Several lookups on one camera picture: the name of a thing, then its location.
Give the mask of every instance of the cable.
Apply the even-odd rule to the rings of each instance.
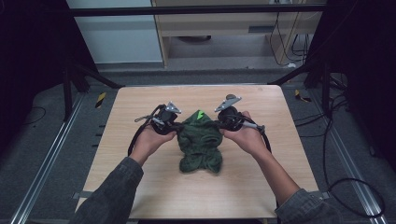
[[[303,51],[303,64],[306,61],[306,56],[308,55],[308,49],[309,49],[309,35],[305,35],[305,42],[304,42],[304,51]]]
[[[291,53],[297,57],[304,57],[306,56],[306,53],[308,52],[308,46],[307,46],[307,42],[306,39],[309,38],[308,35],[305,35],[305,41],[304,41],[304,47],[303,49],[295,49],[295,43],[297,42],[297,38],[300,41],[300,35],[296,35],[294,37],[293,43],[291,44]]]
[[[304,120],[304,119],[310,119],[310,118],[313,118],[313,117],[316,117],[316,116],[323,116],[323,115],[324,115],[323,113],[320,113],[320,114],[308,116],[308,117],[303,118],[303,119],[294,119],[293,121],[295,122],[295,121],[300,121],[300,120]]]
[[[132,139],[131,144],[128,147],[128,152],[127,152],[128,156],[130,156],[132,150],[134,150],[134,144],[136,143],[137,137],[139,137],[139,135],[143,132],[143,130],[149,125],[150,119],[154,117],[155,112],[157,112],[157,110],[161,108],[164,108],[165,106],[166,105],[158,105],[157,107],[155,107],[155,109],[151,112],[150,115],[134,120],[134,122],[138,122],[139,120],[146,119],[146,121],[137,129],[136,133],[134,134],[134,138]]]
[[[338,97],[340,97],[340,96],[342,96],[342,95],[344,95],[344,94],[342,93],[342,94],[338,95],[338,96],[335,97],[334,100],[332,101],[331,110],[330,110],[331,112],[333,112],[334,109],[335,109],[336,107],[339,107],[339,106],[341,106],[341,105],[345,105],[346,100],[341,101],[341,102],[338,103],[337,105],[334,105],[335,99],[338,98]],[[324,174],[325,182],[326,182],[326,185],[327,185],[327,187],[328,187],[328,190],[327,190],[327,191],[330,192],[330,193],[332,194],[332,196],[334,197],[334,199],[335,199],[337,202],[339,202],[341,205],[343,205],[347,210],[349,210],[349,211],[352,212],[353,214],[356,214],[356,215],[358,215],[358,216],[360,216],[360,217],[367,217],[367,218],[381,217],[381,216],[385,213],[385,209],[386,209],[386,205],[385,205],[384,198],[383,198],[383,197],[381,196],[381,194],[380,194],[374,187],[372,187],[369,183],[367,183],[367,182],[365,182],[365,181],[363,181],[363,180],[357,179],[357,178],[341,178],[341,179],[338,179],[337,181],[335,181],[334,183],[330,184],[329,177],[328,177],[328,174],[327,174],[327,169],[326,169],[326,140],[327,140],[327,134],[329,133],[331,127],[332,127],[332,113],[331,113],[331,115],[330,115],[330,117],[329,117],[329,121],[328,121],[328,124],[327,124],[327,126],[326,126],[325,133],[324,133],[324,135],[323,135],[323,145],[322,145],[322,165],[323,165],[323,174]],[[348,206],[346,203],[344,203],[341,199],[339,199],[339,198],[337,197],[337,195],[334,193],[334,191],[332,191],[332,189],[333,189],[335,186],[337,186],[337,185],[339,185],[339,184],[341,184],[341,183],[347,182],[347,181],[356,181],[356,182],[359,182],[359,183],[361,183],[361,184],[366,185],[367,187],[369,187],[369,188],[378,196],[378,198],[380,199],[380,201],[381,201],[380,207],[381,207],[381,205],[382,205],[381,211],[380,211],[378,214],[375,214],[375,215],[367,215],[367,214],[364,214],[364,213],[361,213],[361,212],[357,211],[356,209],[351,208],[351,207]]]
[[[257,125],[257,123],[253,121],[253,119],[251,119],[251,118],[249,118],[249,117],[247,117],[245,115],[242,115],[242,114],[239,114],[239,115],[225,115],[225,118],[241,119],[242,121],[247,121],[249,123]],[[262,139],[264,140],[264,143],[267,146],[268,151],[272,152],[270,141],[268,140],[268,137],[265,134],[265,130],[259,128],[259,126],[258,126],[257,131],[259,131],[260,134],[262,135]]]
[[[347,86],[344,84],[344,80],[338,80],[337,78],[333,77],[332,75],[330,75],[330,80],[332,81],[333,85],[335,88],[341,90],[341,91],[346,91],[347,90]]]
[[[315,12],[313,15],[307,17],[307,18],[303,18],[303,21],[309,20],[311,18],[313,18],[314,16],[318,15],[319,12]]]
[[[279,30],[279,12],[276,13],[276,21],[275,21],[274,29],[273,29],[273,31],[271,32],[271,35],[270,35],[270,46],[271,46],[271,50],[272,50],[273,54],[275,55],[275,51],[274,51],[274,48],[273,48],[273,45],[272,45],[272,37],[273,37],[273,33],[275,31],[275,28],[277,28],[277,31],[278,31],[278,34],[279,34],[280,43],[282,44],[283,52],[285,53],[286,58],[288,58],[292,63],[300,62],[301,60],[291,59],[289,57],[288,53],[286,52],[285,44],[283,43],[282,35],[280,34],[280,30]],[[278,62],[276,57],[275,57],[275,61],[276,61],[276,63],[278,65],[281,65],[281,66],[286,65],[286,64],[282,64],[282,63]]]
[[[41,115],[40,118],[38,118],[36,120],[33,120],[33,121],[29,121],[29,122],[23,123],[22,125],[34,124],[34,123],[38,122],[39,120],[43,119],[44,116],[46,116],[46,114],[47,114],[47,110],[44,107],[42,107],[42,106],[33,106],[32,109],[41,109],[41,110],[43,110],[43,114]]]
[[[301,138],[303,138],[303,137],[310,138],[310,137],[321,137],[323,135],[324,135],[324,133],[323,134],[318,134],[318,135],[299,135],[299,137],[301,137]]]
[[[305,54],[307,52],[307,50],[306,50],[307,46],[306,45],[307,45],[307,43],[306,43],[306,35],[305,35],[304,47],[303,47],[303,55],[301,56],[301,60],[302,60],[303,64],[304,64],[304,56],[305,56]]]
[[[319,117],[316,117],[316,118],[314,118],[314,119],[311,119],[311,120],[309,120],[309,121],[307,121],[307,122],[305,122],[305,123],[296,124],[295,126],[296,126],[296,127],[301,127],[301,126],[304,126],[304,125],[313,123],[313,122],[317,121],[318,119],[321,119],[321,118],[323,118],[323,117],[325,117],[325,116],[326,116],[325,114],[321,114]]]

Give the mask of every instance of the black pole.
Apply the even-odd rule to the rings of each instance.
[[[110,88],[119,89],[119,88],[125,87],[124,85],[117,84],[117,83],[115,83],[115,82],[110,81],[109,79],[107,79],[107,78],[105,78],[105,77],[100,76],[99,74],[93,72],[91,69],[88,69],[88,68],[82,66],[81,64],[78,64],[78,63],[77,63],[77,64],[75,64],[75,67],[76,67],[79,71],[81,71],[81,72],[83,72],[84,74],[86,74],[87,76],[90,76],[90,77],[95,78],[96,80],[98,80],[98,81],[104,83],[105,85],[107,85],[107,86],[110,87]]]
[[[251,12],[309,12],[339,10],[344,5],[326,4],[286,4],[286,5],[225,5],[191,7],[110,7],[110,8],[71,8],[68,10],[46,10],[46,14],[56,16],[133,16],[207,13],[251,13]]]
[[[268,82],[267,84],[281,86],[285,82],[289,81],[290,79],[292,79],[294,77],[297,77],[301,73],[309,72],[312,69],[312,67],[314,67],[316,65],[317,62],[318,62],[318,60],[316,60],[316,59],[309,60],[302,66],[300,66],[300,67],[294,69],[293,71],[291,71],[290,73],[288,73],[287,75],[285,75],[275,81]]]
[[[330,117],[331,115],[331,111],[329,109],[329,100],[330,100],[330,65],[328,62],[325,62],[323,77],[322,77],[322,108],[324,114],[328,117]]]

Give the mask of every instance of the jacket sleeve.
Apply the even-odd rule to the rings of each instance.
[[[80,206],[69,223],[126,223],[142,176],[140,165],[126,157]]]
[[[343,223],[341,213],[305,189],[295,192],[275,210],[282,223],[336,224]]]

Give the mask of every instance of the green cloth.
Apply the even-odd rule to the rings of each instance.
[[[182,123],[184,128],[177,134],[178,145],[184,152],[184,158],[179,165],[180,171],[188,173],[197,169],[208,169],[217,174],[222,164],[218,150],[222,134],[215,121],[198,110]]]

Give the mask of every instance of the light wood surface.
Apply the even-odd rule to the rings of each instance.
[[[249,111],[258,124],[265,125],[274,156],[291,177],[302,188],[318,190],[282,90],[262,85],[120,89],[84,190],[96,190],[126,156],[143,122],[135,119],[169,101],[182,110],[179,122],[198,109],[216,119],[214,109],[229,93],[242,97],[234,105],[239,111]],[[178,164],[183,153],[177,138],[165,143],[143,166],[145,174],[130,218],[274,217],[276,199],[258,164],[231,140],[223,138],[219,150],[223,164],[218,175],[207,170],[182,174]]]

